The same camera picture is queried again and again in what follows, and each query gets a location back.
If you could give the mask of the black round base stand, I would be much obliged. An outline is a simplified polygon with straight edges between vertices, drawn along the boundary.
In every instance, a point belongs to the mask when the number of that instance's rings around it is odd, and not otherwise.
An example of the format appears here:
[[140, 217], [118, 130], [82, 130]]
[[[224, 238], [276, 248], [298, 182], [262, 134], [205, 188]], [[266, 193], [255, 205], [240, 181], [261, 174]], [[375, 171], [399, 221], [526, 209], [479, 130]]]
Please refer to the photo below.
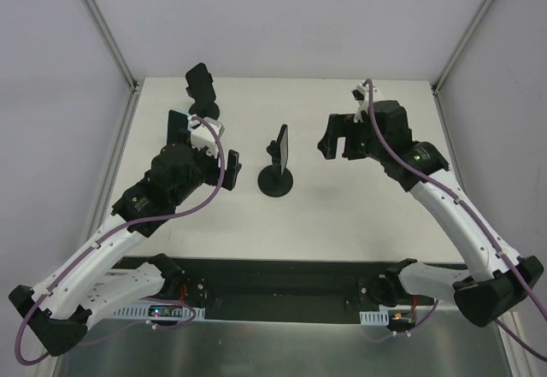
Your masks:
[[267, 147], [272, 163], [259, 173], [257, 184], [260, 191], [268, 197], [283, 197], [288, 194], [294, 183], [291, 171], [286, 168], [283, 174], [279, 173], [278, 149], [276, 141], [272, 140]]

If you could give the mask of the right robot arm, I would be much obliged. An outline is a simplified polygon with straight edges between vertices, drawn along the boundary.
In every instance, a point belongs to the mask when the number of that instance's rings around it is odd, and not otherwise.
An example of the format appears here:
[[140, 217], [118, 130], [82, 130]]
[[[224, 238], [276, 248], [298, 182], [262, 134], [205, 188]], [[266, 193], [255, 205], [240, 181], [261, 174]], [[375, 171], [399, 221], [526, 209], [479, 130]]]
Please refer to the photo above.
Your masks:
[[373, 104], [373, 113], [331, 114], [318, 150], [335, 158], [370, 158], [440, 225], [466, 267], [447, 269], [405, 259], [370, 287], [381, 304], [394, 306], [414, 295], [454, 304], [477, 327], [485, 327], [523, 301], [544, 272], [535, 256], [523, 256], [485, 222], [448, 161], [429, 142], [413, 139], [405, 108], [396, 100]]

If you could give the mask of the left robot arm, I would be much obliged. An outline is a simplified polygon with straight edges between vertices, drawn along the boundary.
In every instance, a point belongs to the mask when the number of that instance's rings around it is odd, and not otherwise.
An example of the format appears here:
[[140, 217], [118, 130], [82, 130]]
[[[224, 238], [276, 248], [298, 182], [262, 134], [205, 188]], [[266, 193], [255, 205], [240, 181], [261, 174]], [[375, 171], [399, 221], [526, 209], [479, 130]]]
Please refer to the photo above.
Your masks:
[[116, 280], [98, 281], [161, 225], [198, 212], [220, 190], [234, 188], [241, 169], [239, 154], [224, 151], [223, 133], [217, 120], [185, 115], [175, 139], [152, 159], [143, 178], [123, 192], [86, 242], [53, 274], [9, 294], [22, 317], [14, 347], [19, 364], [37, 363], [22, 354], [26, 329], [43, 346], [44, 360], [72, 350], [98, 322], [139, 299], [185, 305], [188, 282], [164, 254]]

